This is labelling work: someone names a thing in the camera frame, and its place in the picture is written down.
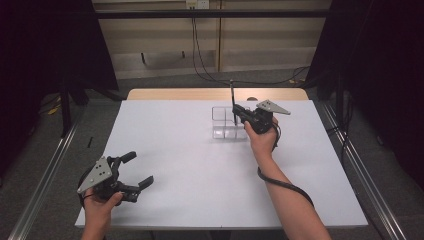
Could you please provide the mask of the yellow vertical wall pipe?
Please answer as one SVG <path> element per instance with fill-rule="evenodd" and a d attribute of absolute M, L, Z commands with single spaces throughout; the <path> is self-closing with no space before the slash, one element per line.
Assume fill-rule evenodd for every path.
<path fill-rule="evenodd" d="M 222 10 L 222 0 L 216 0 L 216 10 Z M 216 72 L 221 72 L 221 18 L 216 18 L 216 51 L 215 51 L 215 68 Z"/>

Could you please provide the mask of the black metal stand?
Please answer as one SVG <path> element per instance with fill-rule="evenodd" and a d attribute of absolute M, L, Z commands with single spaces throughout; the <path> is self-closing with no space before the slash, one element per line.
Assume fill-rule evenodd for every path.
<path fill-rule="evenodd" d="M 69 105 L 69 91 L 67 81 L 63 79 L 60 84 L 60 99 L 62 109 L 62 137 L 65 137 L 72 126 L 71 111 Z"/>

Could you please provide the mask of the black pen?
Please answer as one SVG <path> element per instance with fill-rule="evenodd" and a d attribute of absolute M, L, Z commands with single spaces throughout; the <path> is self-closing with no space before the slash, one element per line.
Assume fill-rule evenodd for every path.
<path fill-rule="evenodd" d="M 233 81 L 233 79 L 229 80 L 229 86 L 230 86 L 230 93 L 231 93 L 231 104 L 232 104 L 231 111 L 232 111 L 232 114 L 233 114 L 233 122 L 234 122 L 234 125 L 237 127 L 238 126 L 237 115 L 234 112 L 235 95 L 234 95 L 234 81 Z"/>

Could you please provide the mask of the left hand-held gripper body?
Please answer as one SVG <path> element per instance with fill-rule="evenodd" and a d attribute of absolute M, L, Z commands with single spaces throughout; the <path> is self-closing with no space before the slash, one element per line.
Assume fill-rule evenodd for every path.
<path fill-rule="evenodd" d="M 81 177 L 77 193 L 83 194 L 88 189 L 92 189 L 99 199 L 109 200 L 114 193 L 121 192 L 123 201 L 136 202 L 140 194 L 139 186 L 125 185 L 118 180 L 119 169 L 111 170 L 112 161 L 115 158 L 100 157 Z"/>

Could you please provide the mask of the metal floor rail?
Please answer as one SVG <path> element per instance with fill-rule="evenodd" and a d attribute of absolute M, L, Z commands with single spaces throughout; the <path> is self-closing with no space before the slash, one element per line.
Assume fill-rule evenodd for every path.
<path fill-rule="evenodd" d="M 370 173 L 364 165 L 356 148 L 348 137 L 348 134 L 343 132 L 341 125 L 336 122 L 335 110 L 329 103 L 323 104 L 323 111 L 326 114 L 331 126 L 335 129 L 335 134 L 341 144 L 342 153 L 340 157 L 347 156 L 350 164 L 361 182 L 369 201 L 372 203 L 379 220 L 384 226 L 385 232 L 388 234 L 389 240 L 407 240 L 404 231 L 402 230 L 393 211 L 390 209 L 383 195 L 374 183 Z"/>
<path fill-rule="evenodd" d="M 51 187 L 52 181 L 61 165 L 63 158 L 72 143 L 75 132 L 81 122 L 82 116 L 87 106 L 77 106 L 75 116 L 72 118 L 72 123 L 67 130 L 66 134 L 60 138 L 58 146 L 55 149 L 54 154 L 50 158 L 49 164 L 43 173 L 40 181 L 31 198 L 26 205 L 23 213 L 18 218 L 13 230 L 11 231 L 8 240 L 26 240 L 33 223 L 41 209 L 42 204 L 45 201 L 46 195 Z"/>

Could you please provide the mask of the white wall socket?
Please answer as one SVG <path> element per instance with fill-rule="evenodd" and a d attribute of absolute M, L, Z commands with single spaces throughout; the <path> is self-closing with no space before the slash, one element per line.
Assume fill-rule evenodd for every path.
<path fill-rule="evenodd" d="M 206 10 L 210 8 L 210 2 L 209 0 L 186 0 L 186 8 Z"/>

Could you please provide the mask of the white table board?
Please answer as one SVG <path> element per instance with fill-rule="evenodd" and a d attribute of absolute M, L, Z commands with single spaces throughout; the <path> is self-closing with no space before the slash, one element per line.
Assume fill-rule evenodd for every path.
<path fill-rule="evenodd" d="M 122 103 L 104 150 L 137 156 L 119 168 L 122 182 L 148 176 L 153 184 L 135 203 L 112 213 L 113 228 L 276 229 L 280 222 L 248 140 L 213 137 L 215 101 Z M 328 227 L 367 220 L 312 101 L 284 101 L 281 138 L 273 156 L 290 181 L 307 192 Z"/>

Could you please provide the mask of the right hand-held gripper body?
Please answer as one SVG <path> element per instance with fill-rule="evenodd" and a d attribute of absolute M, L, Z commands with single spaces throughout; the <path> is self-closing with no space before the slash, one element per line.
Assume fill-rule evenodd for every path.
<path fill-rule="evenodd" d="M 245 119 L 257 134 L 266 133 L 273 126 L 273 114 L 290 115 L 291 112 L 270 100 L 264 100 L 256 105 L 253 111 L 247 110 Z"/>

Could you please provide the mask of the black horizontal frame bar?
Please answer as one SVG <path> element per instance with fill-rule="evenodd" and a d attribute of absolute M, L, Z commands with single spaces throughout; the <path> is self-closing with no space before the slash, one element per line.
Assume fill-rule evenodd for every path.
<path fill-rule="evenodd" d="M 99 19 L 150 19 L 150 18 L 325 18 L 335 15 L 330 10 L 150 10 L 112 11 L 99 10 Z"/>

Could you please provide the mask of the black curtain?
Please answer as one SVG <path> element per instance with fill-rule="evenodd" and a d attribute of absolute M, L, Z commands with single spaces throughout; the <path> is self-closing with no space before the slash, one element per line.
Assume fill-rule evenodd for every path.
<path fill-rule="evenodd" d="M 93 0 L 0 0 L 0 175 L 46 95 L 90 87 L 118 88 Z"/>
<path fill-rule="evenodd" d="M 424 190 L 424 0 L 331 0 L 306 82 L 341 85 Z"/>

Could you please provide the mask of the clear plastic pen holder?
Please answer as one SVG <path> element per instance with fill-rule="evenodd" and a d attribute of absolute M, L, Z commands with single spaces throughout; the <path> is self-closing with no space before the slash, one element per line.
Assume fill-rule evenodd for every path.
<path fill-rule="evenodd" d="M 240 118 L 232 112 L 231 107 L 215 106 L 212 108 L 212 137 L 227 141 L 244 141 L 247 133 Z"/>

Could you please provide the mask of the person's right hand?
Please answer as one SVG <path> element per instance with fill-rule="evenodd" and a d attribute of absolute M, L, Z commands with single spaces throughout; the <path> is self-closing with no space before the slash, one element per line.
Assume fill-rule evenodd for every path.
<path fill-rule="evenodd" d="M 257 161 L 271 159 L 277 142 L 278 131 L 274 127 L 271 127 L 266 133 L 257 134 L 248 121 L 244 122 L 244 130 L 250 139 L 250 145 L 255 159 Z"/>

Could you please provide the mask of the person's left hand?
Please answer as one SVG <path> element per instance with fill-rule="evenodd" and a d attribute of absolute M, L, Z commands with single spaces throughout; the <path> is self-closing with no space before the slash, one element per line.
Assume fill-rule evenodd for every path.
<path fill-rule="evenodd" d="M 85 228 L 106 231 L 110 227 L 112 209 L 122 200 L 123 194 L 116 192 L 103 201 L 98 199 L 92 189 L 88 189 L 83 197 L 85 209 Z"/>

